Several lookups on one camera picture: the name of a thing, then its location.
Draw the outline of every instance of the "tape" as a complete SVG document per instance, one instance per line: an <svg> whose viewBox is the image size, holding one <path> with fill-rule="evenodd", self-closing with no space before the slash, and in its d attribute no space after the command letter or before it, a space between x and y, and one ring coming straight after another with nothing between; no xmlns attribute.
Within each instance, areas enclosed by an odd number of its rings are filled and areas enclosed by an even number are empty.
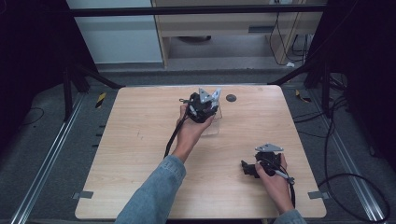
<svg viewBox="0 0 396 224"><path fill-rule="evenodd" d="M327 192L322 193L320 191L308 192L308 196L310 199L318 199L318 198L330 199L330 195Z"/></svg>
<svg viewBox="0 0 396 224"><path fill-rule="evenodd" d="M309 94L307 91L298 91L296 90L296 96L300 98L300 100L306 102L306 103L311 103L311 98L309 97Z"/></svg>
<svg viewBox="0 0 396 224"><path fill-rule="evenodd" d="M100 108L102 106L103 101L105 100L106 93L102 92L99 95L98 101L96 102L95 108Z"/></svg>
<svg viewBox="0 0 396 224"><path fill-rule="evenodd" d="M86 199L91 199L93 196L92 191L82 191L82 192L76 192L72 195L72 199L80 199L80 198L86 198Z"/></svg>

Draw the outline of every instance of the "denim sleeve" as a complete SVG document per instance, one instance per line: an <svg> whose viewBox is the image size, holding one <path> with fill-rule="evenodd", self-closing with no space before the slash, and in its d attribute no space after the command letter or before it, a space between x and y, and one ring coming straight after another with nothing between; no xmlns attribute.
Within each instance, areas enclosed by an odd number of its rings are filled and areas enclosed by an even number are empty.
<svg viewBox="0 0 396 224"><path fill-rule="evenodd" d="M165 223L185 175L181 160L167 156L134 193L115 223Z"/></svg>
<svg viewBox="0 0 396 224"><path fill-rule="evenodd" d="M306 224L305 219L300 213L293 209L280 215L274 222L274 224Z"/></svg>

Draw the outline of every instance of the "wooden tabletop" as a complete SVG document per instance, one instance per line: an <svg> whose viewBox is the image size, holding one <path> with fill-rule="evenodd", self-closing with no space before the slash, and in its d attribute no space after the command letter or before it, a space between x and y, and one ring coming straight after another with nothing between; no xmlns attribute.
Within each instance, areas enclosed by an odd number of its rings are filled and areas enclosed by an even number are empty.
<svg viewBox="0 0 396 224"><path fill-rule="evenodd" d="M284 148L288 172L295 178L296 208L303 217L324 217L303 146L278 86L133 87L119 91L94 158L76 216L114 219L163 159L179 116L180 98L198 88L221 87L219 133L202 136L187 159L187 175L169 218L268 218L276 207L260 179L244 175L241 160L254 163L255 147ZM226 96L236 96L228 102Z"/></svg>

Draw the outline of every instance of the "yellow tape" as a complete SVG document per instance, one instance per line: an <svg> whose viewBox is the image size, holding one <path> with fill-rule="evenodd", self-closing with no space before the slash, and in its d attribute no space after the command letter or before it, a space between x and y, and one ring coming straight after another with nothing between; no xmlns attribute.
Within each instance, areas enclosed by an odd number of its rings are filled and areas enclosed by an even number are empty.
<svg viewBox="0 0 396 224"><path fill-rule="evenodd" d="M98 101L96 102L95 108L100 108L102 106L103 101L105 100L106 93L102 92L99 95Z"/></svg>
<svg viewBox="0 0 396 224"><path fill-rule="evenodd" d="M297 96L298 98L300 98L300 100L302 100L302 101L304 101L304 102L306 102L306 103L311 103L311 99L310 99L310 98L304 98L304 97L302 97L301 94L300 94L300 92L297 91L297 90L296 90L296 96Z"/></svg>

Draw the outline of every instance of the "cabinet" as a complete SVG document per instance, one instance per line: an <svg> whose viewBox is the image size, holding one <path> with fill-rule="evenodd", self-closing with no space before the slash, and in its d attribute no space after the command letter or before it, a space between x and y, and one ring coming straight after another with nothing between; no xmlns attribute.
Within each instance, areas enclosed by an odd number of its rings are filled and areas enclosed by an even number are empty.
<svg viewBox="0 0 396 224"><path fill-rule="evenodd" d="M324 2L326 1L292 1L293 4L317 4ZM245 6L268 5L270 4L270 0L151 0L151 3L154 7ZM271 46L278 62L284 63L286 61L287 58L285 52L287 52L291 47L296 35L315 33L321 14L321 12L279 13L279 31L275 29L271 37ZM251 28L255 27L261 27L263 32L267 33L269 36L276 24L276 17L276 13L155 16L163 62L167 65L169 44L171 38L174 36L255 35L257 33L251 32Z"/></svg>
<svg viewBox="0 0 396 224"><path fill-rule="evenodd" d="M151 7L149 0L67 0L70 8ZM98 68L130 63L161 63L153 16L76 17Z"/></svg>

